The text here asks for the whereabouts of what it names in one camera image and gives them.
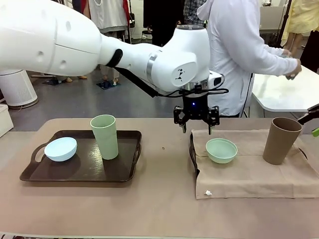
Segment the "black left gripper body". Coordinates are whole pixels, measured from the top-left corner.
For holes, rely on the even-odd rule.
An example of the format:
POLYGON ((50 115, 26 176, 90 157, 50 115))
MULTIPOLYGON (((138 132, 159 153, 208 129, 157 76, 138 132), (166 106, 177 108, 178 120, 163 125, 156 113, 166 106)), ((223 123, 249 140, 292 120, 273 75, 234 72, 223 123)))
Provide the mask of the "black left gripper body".
POLYGON ((182 96, 183 101, 183 119, 184 120, 207 120, 208 107, 208 92, 196 94, 191 91, 184 91, 182 96))

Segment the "person's right hand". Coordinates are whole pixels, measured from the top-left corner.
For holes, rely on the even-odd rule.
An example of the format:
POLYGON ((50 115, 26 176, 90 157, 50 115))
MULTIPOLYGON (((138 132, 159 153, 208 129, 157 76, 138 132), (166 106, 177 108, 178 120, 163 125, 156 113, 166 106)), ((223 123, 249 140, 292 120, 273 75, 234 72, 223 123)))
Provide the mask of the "person's right hand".
POLYGON ((292 72, 286 75, 286 79, 293 80, 301 70, 302 70, 301 61, 300 59, 297 59, 297 67, 295 68, 295 70, 293 70, 292 72))

